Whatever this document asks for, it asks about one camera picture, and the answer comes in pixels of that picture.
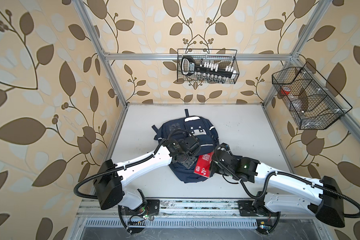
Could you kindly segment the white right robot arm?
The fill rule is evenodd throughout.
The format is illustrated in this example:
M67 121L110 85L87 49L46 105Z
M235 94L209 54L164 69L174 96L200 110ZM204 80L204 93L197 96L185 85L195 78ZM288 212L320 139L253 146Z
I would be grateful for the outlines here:
M255 159L238 159L227 145L215 148L212 161L222 175L237 180L250 198L270 212L310 214L329 226L345 227L344 198L331 177L309 179Z

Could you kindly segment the red stationery blister pack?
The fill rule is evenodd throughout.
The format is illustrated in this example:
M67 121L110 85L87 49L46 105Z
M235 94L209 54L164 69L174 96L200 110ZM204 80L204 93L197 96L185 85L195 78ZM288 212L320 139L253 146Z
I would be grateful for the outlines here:
M212 174L212 156L214 152L200 155L196 162L194 173L205 177L210 178Z

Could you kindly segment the navy blue student backpack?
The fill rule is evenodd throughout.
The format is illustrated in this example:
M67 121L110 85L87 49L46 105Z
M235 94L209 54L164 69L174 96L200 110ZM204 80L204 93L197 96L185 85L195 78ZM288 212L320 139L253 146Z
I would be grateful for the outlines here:
M200 155L214 152L215 148L220 144L219 135L210 120L199 116L190 116L187 109L185 110L185 113L186 116L184 118L170 120L164 123L160 128L153 125L152 129L156 133L154 140L161 142L163 139L180 140L187 137L195 137L201 145L201 150L197 156L198 160ZM203 182L208 178L194 173L196 162L190 169L186 169L177 164L170 164L169 167L176 177L185 184Z

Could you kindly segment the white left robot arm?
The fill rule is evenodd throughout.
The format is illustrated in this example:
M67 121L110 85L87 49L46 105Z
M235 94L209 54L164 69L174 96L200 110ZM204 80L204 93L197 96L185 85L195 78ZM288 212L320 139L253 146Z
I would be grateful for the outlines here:
M131 210L142 208L145 205L142 191L129 190L127 185L160 167L177 162L185 163L195 158L200 149L201 144L196 137L180 140L171 138L162 140L155 150L133 160L118 164L112 160L104 162L98 171L99 176L93 180L101 210L116 205Z

